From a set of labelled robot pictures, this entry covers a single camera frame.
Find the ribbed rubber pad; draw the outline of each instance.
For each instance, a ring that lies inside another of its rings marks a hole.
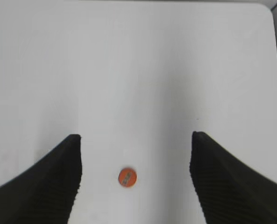
[[[193,133],[190,172],[207,224],[277,224],[277,184]]]
[[[80,136],[70,135],[0,187],[0,224],[67,224],[81,175]]]

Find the orange button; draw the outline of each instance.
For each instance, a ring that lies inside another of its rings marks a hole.
[[[125,188],[132,187],[137,180],[137,174],[132,168],[124,168],[119,175],[119,182]]]

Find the orange disc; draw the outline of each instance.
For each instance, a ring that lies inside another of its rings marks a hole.
[[[137,174],[132,168],[124,168],[119,175],[119,182],[125,188],[132,187],[137,180]]]

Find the white table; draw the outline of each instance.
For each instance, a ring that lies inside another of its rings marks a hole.
[[[70,133],[70,224],[204,224],[189,174],[204,131],[277,182],[277,51],[256,4],[0,2],[0,184]],[[131,189],[117,177],[137,170]]]

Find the orange token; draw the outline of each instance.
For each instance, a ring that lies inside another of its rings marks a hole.
[[[137,174],[132,168],[124,168],[119,175],[119,182],[125,188],[132,187],[137,180]]]

